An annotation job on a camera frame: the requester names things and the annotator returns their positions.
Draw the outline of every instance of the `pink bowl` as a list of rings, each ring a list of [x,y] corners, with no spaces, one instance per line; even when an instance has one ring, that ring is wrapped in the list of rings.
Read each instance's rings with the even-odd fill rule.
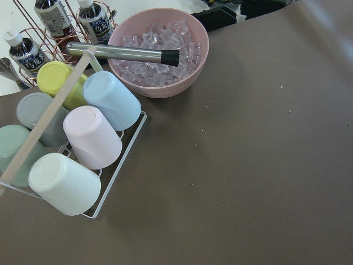
[[[123,36],[141,36],[143,33],[149,30],[149,27],[153,22],[160,22],[163,25],[167,25],[170,22],[177,22],[181,20],[186,20],[189,32],[192,36],[192,40],[202,43],[202,61],[200,62],[199,67],[187,78],[177,83],[163,87],[143,87],[124,80],[118,74],[118,70],[116,69],[116,66],[113,63],[113,60],[108,59],[109,66],[113,73],[131,91],[150,98],[168,98],[177,95],[189,88],[196,81],[205,64],[208,49],[210,47],[208,34],[204,26],[195,17],[183,11],[171,8],[155,8],[137,13],[123,21],[114,30],[108,44],[123,46]]]

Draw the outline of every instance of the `bottle label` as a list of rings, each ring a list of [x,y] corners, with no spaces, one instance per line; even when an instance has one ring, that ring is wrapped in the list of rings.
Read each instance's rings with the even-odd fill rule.
[[[28,76],[34,77],[37,77],[39,69],[50,61],[36,43],[33,43],[33,48],[26,55],[19,57],[10,55],[10,57],[17,61]]]
[[[93,19],[80,19],[79,21],[83,25],[88,39],[93,44],[108,43],[110,35],[113,33],[113,28],[103,8],[98,17]]]
[[[44,24],[44,27],[53,37],[63,36],[63,29],[68,28],[71,24],[70,18],[65,11],[65,7],[60,1],[57,1],[50,8],[35,8],[35,11]]]

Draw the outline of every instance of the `black rubber tip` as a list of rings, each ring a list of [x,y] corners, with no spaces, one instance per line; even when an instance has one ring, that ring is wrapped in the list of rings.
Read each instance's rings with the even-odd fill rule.
[[[161,63],[164,65],[178,66],[180,51],[179,50],[162,50]]]

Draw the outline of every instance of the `light blue cup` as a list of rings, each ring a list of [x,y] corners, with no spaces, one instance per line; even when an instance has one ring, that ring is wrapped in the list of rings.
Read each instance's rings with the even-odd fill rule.
[[[103,113],[115,131],[132,126],[141,113],[138,99],[111,72],[100,71],[88,77],[83,97]]]

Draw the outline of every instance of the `ice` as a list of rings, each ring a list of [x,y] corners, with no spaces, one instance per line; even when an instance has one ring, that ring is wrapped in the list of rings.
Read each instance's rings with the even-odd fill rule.
[[[179,63],[177,67],[173,68],[173,75],[178,78],[182,78],[185,72],[186,68],[181,63]]]
[[[113,63],[115,64],[119,74],[123,74],[129,66],[129,62],[124,60],[114,60]]]
[[[201,56],[200,55],[196,55],[196,54],[192,54],[190,56],[191,57],[189,57],[189,64],[192,67],[197,68],[200,65],[200,62],[201,62]]]
[[[157,73],[167,73],[167,72],[169,72],[169,66],[164,65],[162,63],[157,63],[156,70],[157,70]]]
[[[185,35],[188,33],[189,29],[186,20],[178,21],[176,24],[178,25],[180,35]]]
[[[142,40],[148,43],[157,43],[157,34],[151,31],[143,33]]]
[[[176,50],[181,47],[181,42],[178,38],[172,37],[169,41],[166,41],[166,45],[164,46],[167,50]]]
[[[170,39],[173,37],[173,33],[170,29],[164,29],[159,36],[165,43],[168,43]]]
[[[131,83],[135,80],[135,75],[129,69],[127,69],[121,77]]]
[[[145,75],[147,72],[147,65],[144,62],[133,62],[133,73],[136,75]]]
[[[123,36],[124,47],[138,48],[137,36]]]
[[[154,33],[160,34],[162,33],[164,26],[159,22],[153,22],[149,29]]]
[[[166,76],[161,73],[156,73],[152,77],[152,82],[154,87],[161,87],[165,85]]]
[[[141,42],[141,44],[140,44],[140,48],[142,48],[142,49],[149,49],[149,45],[150,45],[150,43],[148,43],[148,42],[146,42],[146,41],[143,41],[143,42]]]
[[[201,43],[200,42],[191,42],[189,43],[189,54],[201,54]]]
[[[185,46],[178,48],[178,50],[180,52],[180,58],[185,59],[189,57],[188,48],[186,48]]]
[[[192,40],[185,20],[170,22],[166,26],[154,22],[141,36],[123,36],[123,41],[125,47],[180,52],[178,67],[152,62],[114,60],[120,76],[139,86],[159,87],[180,82],[192,75],[202,61],[202,45]]]
[[[159,45],[158,43],[151,43],[149,45],[149,48],[151,50],[162,50],[163,49],[163,46],[162,45]]]
[[[166,28],[169,29],[173,35],[179,35],[179,27],[177,23],[168,23]]]

